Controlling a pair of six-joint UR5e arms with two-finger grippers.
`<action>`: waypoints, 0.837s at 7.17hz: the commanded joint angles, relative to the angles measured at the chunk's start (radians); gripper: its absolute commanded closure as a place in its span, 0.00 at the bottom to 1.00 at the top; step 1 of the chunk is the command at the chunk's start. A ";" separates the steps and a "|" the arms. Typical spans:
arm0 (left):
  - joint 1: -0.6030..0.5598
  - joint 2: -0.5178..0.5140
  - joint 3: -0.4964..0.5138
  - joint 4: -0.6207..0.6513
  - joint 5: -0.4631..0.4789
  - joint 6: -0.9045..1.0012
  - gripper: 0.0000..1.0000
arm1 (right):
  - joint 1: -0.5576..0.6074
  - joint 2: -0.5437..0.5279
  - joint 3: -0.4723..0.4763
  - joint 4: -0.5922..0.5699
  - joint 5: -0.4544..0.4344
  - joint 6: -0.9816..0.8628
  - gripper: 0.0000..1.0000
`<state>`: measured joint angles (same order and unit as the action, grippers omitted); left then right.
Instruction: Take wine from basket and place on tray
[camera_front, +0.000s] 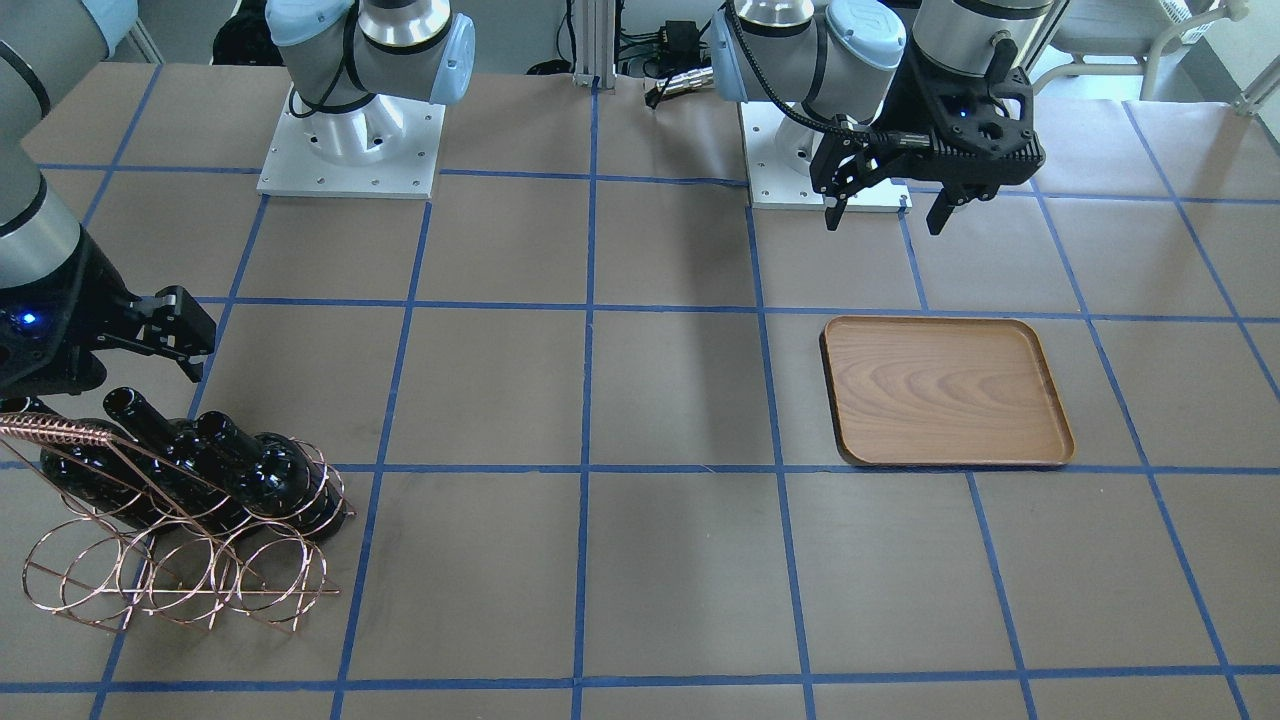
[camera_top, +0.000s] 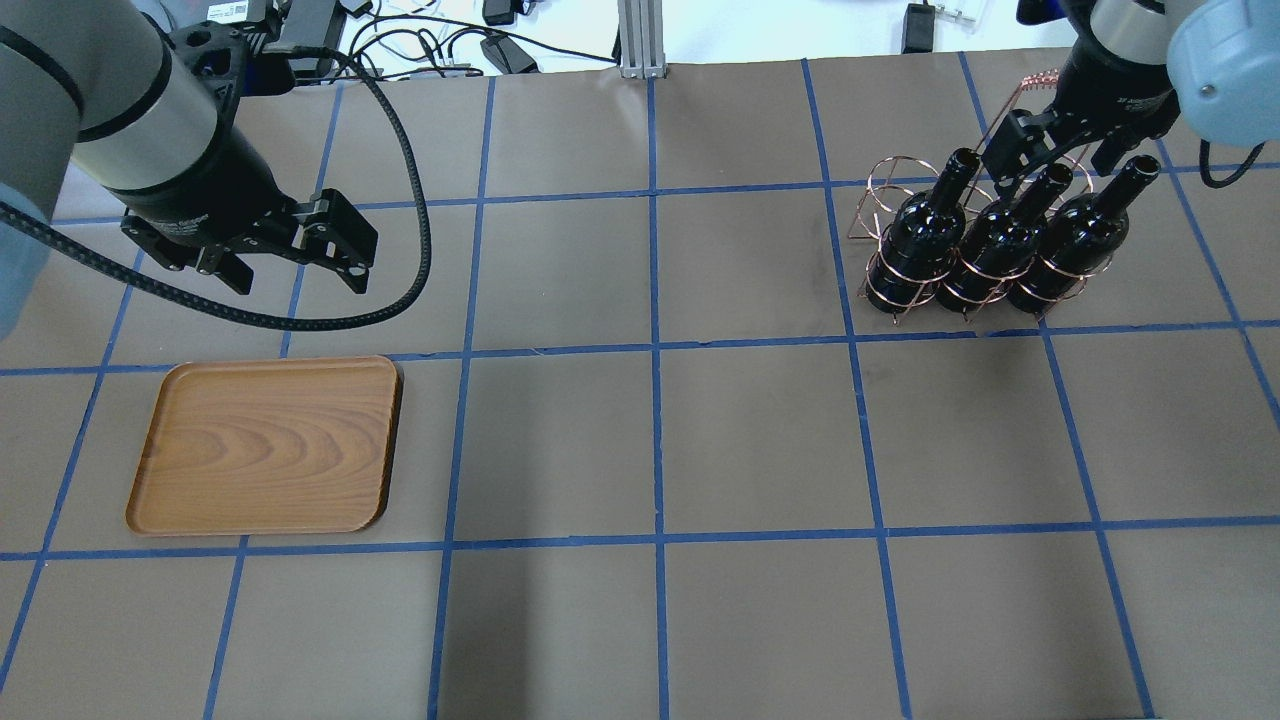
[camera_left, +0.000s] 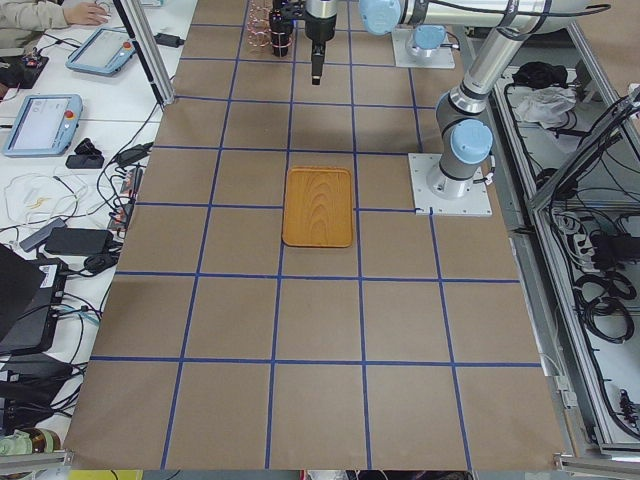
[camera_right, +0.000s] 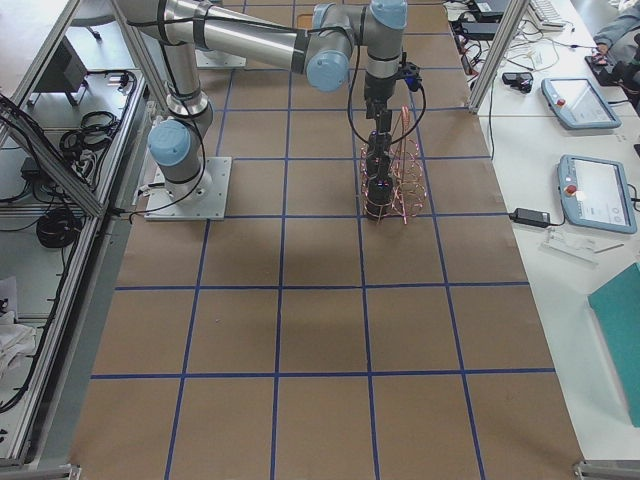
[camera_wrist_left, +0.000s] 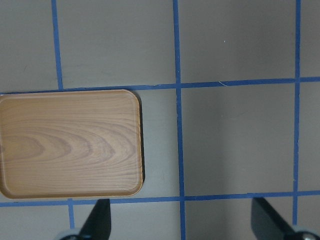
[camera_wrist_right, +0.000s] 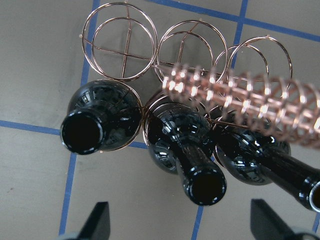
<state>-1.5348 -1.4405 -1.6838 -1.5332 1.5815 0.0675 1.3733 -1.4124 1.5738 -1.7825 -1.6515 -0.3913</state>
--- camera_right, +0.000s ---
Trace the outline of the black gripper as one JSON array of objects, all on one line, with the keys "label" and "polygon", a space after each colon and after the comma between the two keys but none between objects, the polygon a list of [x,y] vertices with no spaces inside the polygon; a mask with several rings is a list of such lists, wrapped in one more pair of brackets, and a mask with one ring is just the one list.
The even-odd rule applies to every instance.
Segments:
[{"label": "black gripper", "polygon": [[375,130],[380,134],[389,134],[391,131],[392,111],[388,108],[388,100],[393,96],[394,89],[393,76],[379,78],[372,74],[365,75],[366,118],[375,121]]}]

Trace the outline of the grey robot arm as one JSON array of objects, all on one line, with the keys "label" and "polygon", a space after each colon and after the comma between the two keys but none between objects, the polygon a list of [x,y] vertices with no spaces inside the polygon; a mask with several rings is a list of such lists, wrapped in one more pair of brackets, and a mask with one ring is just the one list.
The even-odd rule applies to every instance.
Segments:
[{"label": "grey robot arm", "polygon": [[239,14],[212,1],[118,1],[115,7],[129,26],[158,42],[169,76],[168,109],[181,119],[210,119],[213,113],[197,73],[198,50],[288,69],[305,75],[312,87],[331,92],[352,79],[351,55],[366,47],[366,116],[376,123],[368,144],[382,168],[389,167],[384,157],[392,144],[387,102],[402,76],[406,2],[318,5],[309,30]]}]

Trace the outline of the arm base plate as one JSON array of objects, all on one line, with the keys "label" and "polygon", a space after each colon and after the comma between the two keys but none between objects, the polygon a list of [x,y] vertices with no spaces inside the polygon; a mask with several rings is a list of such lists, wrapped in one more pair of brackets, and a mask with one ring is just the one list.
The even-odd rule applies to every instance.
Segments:
[{"label": "arm base plate", "polygon": [[150,190],[144,217],[150,221],[223,220],[225,218],[231,157],[210,157],[204,174],[184,184],[167,183],[159,167],[154,181],[161,186]]},{"label": "arm base plate", "polygon": [[246,59],[221,51],[196,50],[196,64],[199,69],[225,70],[244,69]]}]

